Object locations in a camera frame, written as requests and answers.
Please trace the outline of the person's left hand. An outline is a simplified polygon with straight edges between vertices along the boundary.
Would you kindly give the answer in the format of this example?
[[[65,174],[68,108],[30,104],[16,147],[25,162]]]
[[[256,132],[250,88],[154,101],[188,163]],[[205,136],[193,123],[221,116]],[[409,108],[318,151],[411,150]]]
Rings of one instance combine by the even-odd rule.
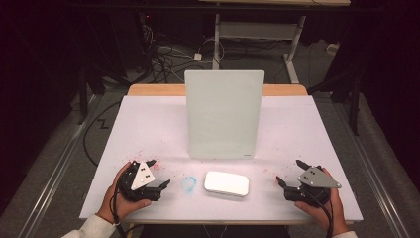
[[[130,166],[130,162],[123,165],[115,175],[112,184],[107,188],[103,202],[95,215],[114,224],[114,215],[124,219],[130,213],[143,209],[152,204],[148,199],[132,202],[126,200],[121,194],[114,195],[120,175]]]

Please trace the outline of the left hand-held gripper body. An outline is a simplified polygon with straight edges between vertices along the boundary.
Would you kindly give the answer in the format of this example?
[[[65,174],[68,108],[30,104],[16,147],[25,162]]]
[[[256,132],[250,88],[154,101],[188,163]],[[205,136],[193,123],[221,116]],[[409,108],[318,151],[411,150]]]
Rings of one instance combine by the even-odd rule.
[[[158,201],[162,189],[159,187],[148,187],[148,184],[155,180],[146,162],[133,161],[130,166],[120,175],[117,187],[122,195],[129,201],[148,199]]]

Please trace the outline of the white whiteboard eraser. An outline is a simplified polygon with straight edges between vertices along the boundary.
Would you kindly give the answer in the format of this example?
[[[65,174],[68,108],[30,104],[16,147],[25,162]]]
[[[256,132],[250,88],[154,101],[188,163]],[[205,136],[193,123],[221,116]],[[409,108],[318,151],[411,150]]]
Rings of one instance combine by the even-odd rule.
[[[246,196],[249,187],[250,181],[247,177],[224,172],[208,172],[204,181],[207,191],[235,196]]]

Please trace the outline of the wooden table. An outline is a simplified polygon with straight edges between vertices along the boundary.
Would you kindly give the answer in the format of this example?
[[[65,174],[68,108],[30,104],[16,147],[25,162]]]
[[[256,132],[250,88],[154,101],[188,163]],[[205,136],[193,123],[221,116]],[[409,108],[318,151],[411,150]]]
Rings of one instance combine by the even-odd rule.
[[[184,96],[184,84],[134,84],[128,96]],[[307,96],[308,93],[300,84],[265,84],[262,88],[263,96]]]

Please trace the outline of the white-framed desk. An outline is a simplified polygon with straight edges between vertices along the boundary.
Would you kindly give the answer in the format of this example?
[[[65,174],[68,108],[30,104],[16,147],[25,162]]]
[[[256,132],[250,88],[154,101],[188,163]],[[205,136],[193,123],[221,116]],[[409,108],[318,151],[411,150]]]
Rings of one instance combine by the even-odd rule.
[[[314,10],[316,7],[337,9],[349,7],[351,0],[200,0],[210,3],[211,7],[298,7],[302,10]],[[221,14],[215,14],[214,28],[214,52],[212,68],[220,69],[220,61],[223,51],[220,39],[249,39],[249,40],[279,40],[291,41],[290,50],[282,55],[284,67],[291,83],[299,82],[296,74],[293,58],[304,28],[306,15],[298,17],[296,23],[260,23],[257,20],[236,20],[225,21],[221,19]]]

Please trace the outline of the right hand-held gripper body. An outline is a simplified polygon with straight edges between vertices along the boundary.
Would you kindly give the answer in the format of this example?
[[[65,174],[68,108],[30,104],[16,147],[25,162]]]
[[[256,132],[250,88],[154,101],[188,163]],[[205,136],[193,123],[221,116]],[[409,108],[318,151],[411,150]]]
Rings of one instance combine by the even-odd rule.
[[[298,177],[299,187],[284,187],[284,198],[289,201],[303,201],[313,207],[321,207],[330,200],[331,189],[342,186],[325,174],[320,167],[309,167]]]

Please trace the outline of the white table cover sheet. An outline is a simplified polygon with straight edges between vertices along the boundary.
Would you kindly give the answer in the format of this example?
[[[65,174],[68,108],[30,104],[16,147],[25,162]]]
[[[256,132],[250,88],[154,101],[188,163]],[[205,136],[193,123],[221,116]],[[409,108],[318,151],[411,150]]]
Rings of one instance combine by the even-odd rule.
[[[363,216],[342,165],[310,96],[267,96],[262,100],[256,153],[244,160],[194,160],[187,153],[187,118],[181,96],[123,99],[91,187],[83,218],[95,213],[117,171],[128,161],[156,160],[155,183],[171,180],[159,201],[127,216],[139,223],[304,224],[310,217],[285,200],[276,176],[297,186],[303,172],[295,161],[326,168],[342,186],[345,218]],[[208,172],[242,175],[249,193],[207,191]]]

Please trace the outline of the white whiteboard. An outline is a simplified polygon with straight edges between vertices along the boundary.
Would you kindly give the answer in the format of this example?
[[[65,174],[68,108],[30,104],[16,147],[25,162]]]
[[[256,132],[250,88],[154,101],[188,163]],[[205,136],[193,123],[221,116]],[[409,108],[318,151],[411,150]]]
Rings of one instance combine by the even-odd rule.
[[[264,72],[188,70],[184,79],[189,156],[252,158],[257,144]]]

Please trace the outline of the black stand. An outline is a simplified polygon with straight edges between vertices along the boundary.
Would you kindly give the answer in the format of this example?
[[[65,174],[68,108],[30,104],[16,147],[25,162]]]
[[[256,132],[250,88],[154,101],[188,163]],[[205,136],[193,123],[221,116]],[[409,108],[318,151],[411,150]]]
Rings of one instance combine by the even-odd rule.
[[[349,105],[348,123],[355,136],[358,131],[359,96],[361,89],[361,77],[351,69],[345,69],[338,75],[325,79],[323,82],[311,86],[307,93],[312,95],[318,91],[329,91],[333,103]]]
[[[88,112],[87,89],[90,89],[93,93],[97,91],[97,78],[90,66],[82,64],[78,71],[79,125],[85,121]]]

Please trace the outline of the person's right hand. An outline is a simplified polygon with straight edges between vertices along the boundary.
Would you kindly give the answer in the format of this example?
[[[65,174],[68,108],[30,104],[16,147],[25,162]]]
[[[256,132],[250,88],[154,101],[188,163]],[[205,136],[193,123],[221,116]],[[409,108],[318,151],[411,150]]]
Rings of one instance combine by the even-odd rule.
[[[294,205],[311,216],[326,233],[329,232],[329,218],[321,207],[316,208],[303,201],[295,201]],[[339,191],[336,188],[331,189],[330,201],[325,203],[324,207],[333,219],[331,238],[336,238],[339,235],[350,231],[350,228],[345,221],[343,203],[339,196]]]

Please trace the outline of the metal floor rail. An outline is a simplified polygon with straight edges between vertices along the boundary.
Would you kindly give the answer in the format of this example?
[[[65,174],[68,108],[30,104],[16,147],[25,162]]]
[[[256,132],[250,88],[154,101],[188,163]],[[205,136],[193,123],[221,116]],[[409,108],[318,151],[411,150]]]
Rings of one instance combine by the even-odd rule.
[[[315,103],[360,208],[363,220],[351,225],[360,238],[415,238],[416,223],[401,206],[411,181],[398,163],[361,96],[357,129],[349,125],[346,103],[316,93]]]
[[[75,132],[71,135],[69,141],[66,143],[59,160],[50,175],[48,182],[42,189],[42,192],[37,199],[28,219],[26,220],[23,228],[21,229],[18,238],[33,238],[44,215],[46,214],[53,197],[65,175],[67,168],[72,161],[72,154],[77,144],[81,141],[82,134],[86,131],[88,122],[92,119],[93,113],[97,110],[101,96],[92,95],[88,101],[88,112],[81,122],[78,122],[75,127]]]

